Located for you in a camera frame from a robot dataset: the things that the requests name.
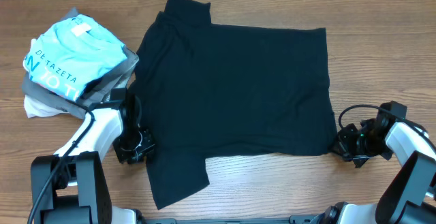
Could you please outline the black t-shirt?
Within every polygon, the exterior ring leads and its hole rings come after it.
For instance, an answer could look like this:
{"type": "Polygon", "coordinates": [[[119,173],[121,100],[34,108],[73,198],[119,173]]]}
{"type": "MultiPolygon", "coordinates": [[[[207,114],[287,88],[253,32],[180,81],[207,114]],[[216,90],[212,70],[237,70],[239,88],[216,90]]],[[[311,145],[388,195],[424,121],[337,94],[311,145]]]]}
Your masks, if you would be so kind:
{"type": "Polygon", "coordinates": [[[129,91],[155,141],[146,166],[160,209],[208,186],[207,158],[319,156],[337,133],[325,29],[216,25],[210,8],[167,0],[137,51],[129,91]]]}

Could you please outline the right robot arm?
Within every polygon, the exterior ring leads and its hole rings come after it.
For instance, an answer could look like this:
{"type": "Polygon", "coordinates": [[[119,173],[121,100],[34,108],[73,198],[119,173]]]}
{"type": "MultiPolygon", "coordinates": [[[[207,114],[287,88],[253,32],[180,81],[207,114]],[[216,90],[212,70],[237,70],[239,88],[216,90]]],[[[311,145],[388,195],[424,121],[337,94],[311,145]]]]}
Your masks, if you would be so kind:
{"type": "Polygon", "coordinates": [[[390,101],[376,107],[375,118],[359,127],[341,125],[331,151],[362,167],[369,159],[395,157],[400,170],[376,204],[339,202],[312,218],[312,223],[435,224],[435,145],[427,130],[406,118],[407,106],[390,101]]]}

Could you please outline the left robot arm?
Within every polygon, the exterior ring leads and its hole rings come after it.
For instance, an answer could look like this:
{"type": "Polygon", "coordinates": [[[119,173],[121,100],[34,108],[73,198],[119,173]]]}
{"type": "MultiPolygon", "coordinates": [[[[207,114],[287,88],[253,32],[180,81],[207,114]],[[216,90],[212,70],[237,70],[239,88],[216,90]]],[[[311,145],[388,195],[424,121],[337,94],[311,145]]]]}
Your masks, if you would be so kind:
{"type": "Polygon", "coordinates": [[[84,108],[83,124],[53,155],[31,164],[34,223],[144,223],[142,213],[112,205],[102,162],[113,148],[120,163],[142,163],[154,147],[141,127],[140,100],[126,88],[112,89],[108,101],[84,108]]]}

